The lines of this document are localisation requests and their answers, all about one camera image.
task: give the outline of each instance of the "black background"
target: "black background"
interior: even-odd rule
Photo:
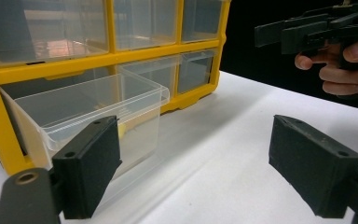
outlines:
[[[308,71],[295,67],[295,54],[282,55],[279,43],[255,47],[255,27],[300,16],[304,11],[341,4],[337,0],[244,1],[232,0],[227,42],[220,70],[251,80],[358,108],[358,99],[342,100],[322,90],[318,64]]]

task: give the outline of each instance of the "white table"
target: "white table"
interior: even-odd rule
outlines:
[[[351,223],[351,209],[343,219],[316,217],[269,165],[277,114],[358,152],[358,108],[222,72],[215,92],[160,117],[156,153],[109,185],[92,219],[62,222]],[[6,178],[0,166],[0,190]]]

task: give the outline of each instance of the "human hand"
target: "human hand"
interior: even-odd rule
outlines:
[[[311,69],[315,63],[325,63],[319,72],[324,80],[323,90],[335,95],[352,95],[358,93],[358,70],[339,69],[340,45],[329,45],[320,49],[316,56],[307,57],[297,54],[295,65],[302,70]],[[358,42],[343,51],[343,57],[349,63],[358,63]]]

